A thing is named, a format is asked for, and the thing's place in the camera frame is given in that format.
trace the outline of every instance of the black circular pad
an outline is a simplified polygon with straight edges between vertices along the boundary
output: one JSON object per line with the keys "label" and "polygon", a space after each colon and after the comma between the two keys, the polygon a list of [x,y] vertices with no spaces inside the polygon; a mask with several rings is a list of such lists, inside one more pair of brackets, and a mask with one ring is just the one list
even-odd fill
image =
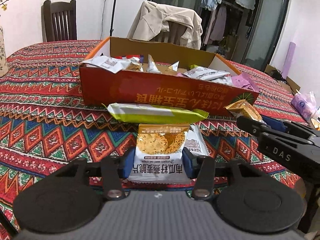
{"label": "black circular pad", "polygon": [[243,178],[217,198],[221,217],[243,231],[271,234],[286,230],[303,214],[301,197],[271,178]]}
{"label": "black circular pad", "polygon": [[37,184],[22,191],[13,202],[14,215],[23,229],[64,233],[85,225],[100,211],[101,198],[97,193],[71,178]]}

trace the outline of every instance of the cardboard box on floor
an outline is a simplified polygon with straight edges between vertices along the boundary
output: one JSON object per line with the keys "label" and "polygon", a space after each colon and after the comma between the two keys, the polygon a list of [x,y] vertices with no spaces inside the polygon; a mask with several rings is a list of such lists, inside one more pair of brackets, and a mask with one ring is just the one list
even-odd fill
{"label": "cardboard box on floor", "polygon": [[[273,70],[277,70],[275,67],[270,66],[269,64],[267,65],[266,69],[265,69],[265,73],[270,74],[271,71]],[[292,93],[293,95],[295,95],[297,93],[297,90],[300,90],[300,87],[289,77],[286,78],[286,81],[289,85],[284,84],[281,81],[278,81],[279,85],[281,85],[283,88],[285,88],[288,92]]]}
{"label": "cardboard box on floor", "polygon": [[[91,51],[86,59],[101,54],[111,57],[142,54],[144,69],[150,54],[155,62],[173,64],[180,61],[180,73],[187,71],[190,65],[196,64],[225,70],[231,75],[240,74],[240,71],[219,55],[170,43],[108,37]],[[225,106],[243,98],[253,104],[259,95],[251,90],[187,77],[130,70],[113,74],[87,64],[81,65],[80,77],[84,103],[94,106],[101,106],[101,103],[154,104],[188,110],[197,108],[211,115],[231,116]]]}

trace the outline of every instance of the patterned tablecloth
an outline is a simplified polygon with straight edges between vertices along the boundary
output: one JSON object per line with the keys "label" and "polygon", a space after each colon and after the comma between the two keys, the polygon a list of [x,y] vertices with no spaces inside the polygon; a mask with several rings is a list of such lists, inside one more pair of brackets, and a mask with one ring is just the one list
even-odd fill
{"label": "patterned tablecloth", "polygon": [[[118,123],[106,110],[83,103],[79,62],[99,41],[41,43],[8,57],[10,70],[0,78],[0,207],[16,225],[12,202],[17,194],[76,157],[98,162],[134,146],[137,125]],[[303,122],[291,106],[292,95],[266,74],[241,64],[262,93],[255,106],[261,114]],[[298,179],[257,151],[257,143],[235,120],[210,116],[200,122],[211,156],[225,162],[244,159],[292,187]],[[99,187],[100,178],[91,184]],[[217,192],[226,178],[216,178]],[[124,187],[138,185],[124,182]],[[151,186],[189,189],[190,185]],[[0,239],[6,232],[0,228]]]}

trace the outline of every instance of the sliding glass door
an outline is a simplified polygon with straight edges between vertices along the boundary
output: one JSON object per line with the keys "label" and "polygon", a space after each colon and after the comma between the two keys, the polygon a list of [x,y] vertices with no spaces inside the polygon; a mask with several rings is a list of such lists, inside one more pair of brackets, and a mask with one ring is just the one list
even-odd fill
{"label": "sliding glass door", "polygon": [[279,40],[289,0],[260,1],[241,63],[264,71]]}

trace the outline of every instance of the purple yoga mat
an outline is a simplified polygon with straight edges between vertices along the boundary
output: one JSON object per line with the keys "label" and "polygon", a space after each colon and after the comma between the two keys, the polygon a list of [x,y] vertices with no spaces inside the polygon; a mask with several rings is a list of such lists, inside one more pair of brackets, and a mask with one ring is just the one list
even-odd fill
{"label": "purple yoga mat", "polygon": [[289,73],[295,48],[296,48],[296,44],[293,42],[290,42],[287,57],[285,58],[284,65],[282,68],[282,73],[281,73],[284,79],[287,78],[287,75]]}

